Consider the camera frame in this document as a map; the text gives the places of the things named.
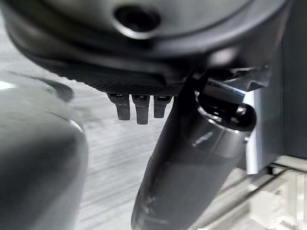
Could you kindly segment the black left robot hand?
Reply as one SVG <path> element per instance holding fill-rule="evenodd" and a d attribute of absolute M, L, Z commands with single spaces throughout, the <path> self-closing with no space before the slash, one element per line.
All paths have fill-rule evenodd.
<path fill-rule="evenodd" d="M 245 155 L 247 92 L 269 83 L 291 0 L 3 0 L 37 65 L 105 92 L 118 118 L 173 103 L 136 196 L 134 230 L 189 230 Z"/>

